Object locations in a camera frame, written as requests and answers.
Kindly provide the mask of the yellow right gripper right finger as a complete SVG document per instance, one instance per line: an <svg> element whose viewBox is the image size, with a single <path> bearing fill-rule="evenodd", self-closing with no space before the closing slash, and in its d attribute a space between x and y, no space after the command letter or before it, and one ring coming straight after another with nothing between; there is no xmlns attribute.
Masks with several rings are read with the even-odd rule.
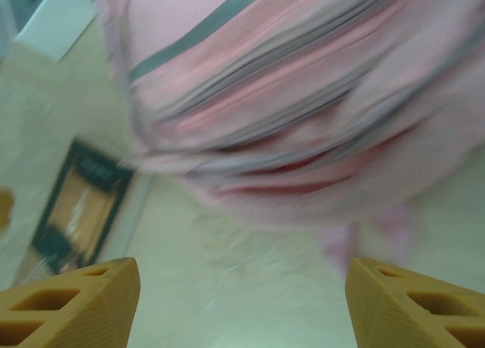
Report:
<svg viewBox="0 0 485 348"><path fill-rule="evenodd" d="M354 258L346 301L358 348L485 348L485 294Z"/></svg>

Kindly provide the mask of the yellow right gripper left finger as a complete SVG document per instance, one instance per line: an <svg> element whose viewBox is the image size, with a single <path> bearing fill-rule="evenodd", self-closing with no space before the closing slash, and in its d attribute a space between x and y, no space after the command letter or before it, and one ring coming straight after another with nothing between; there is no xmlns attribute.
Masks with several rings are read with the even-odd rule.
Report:
<svg viewBox="0 0 485 348"><path fill-rule="evenodd" d="M0 291L0 348L127 348L139 295L134 258Z"/></svg>

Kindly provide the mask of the black cover book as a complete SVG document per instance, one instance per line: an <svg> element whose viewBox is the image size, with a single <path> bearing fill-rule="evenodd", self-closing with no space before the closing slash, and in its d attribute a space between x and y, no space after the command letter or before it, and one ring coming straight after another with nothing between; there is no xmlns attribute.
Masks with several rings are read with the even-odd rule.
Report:
<svg viewBox="0 0 485 348"><path fill-rule="evenodd" d="M40 262L59 274L123 256L151 182L150 176L74 140L31 242Z"/></svg>

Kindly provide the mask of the pink student backpack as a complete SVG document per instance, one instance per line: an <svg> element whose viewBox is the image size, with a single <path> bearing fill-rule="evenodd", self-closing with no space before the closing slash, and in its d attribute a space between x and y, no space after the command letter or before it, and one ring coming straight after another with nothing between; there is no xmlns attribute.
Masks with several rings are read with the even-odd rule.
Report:
<svg viewBox="0 0 485 348"><path fill-rule="evenodd" d="M485 143L485 0L93 0L127 98L127 164L260 226L370 221L403 260L409 201Z"/></svg>

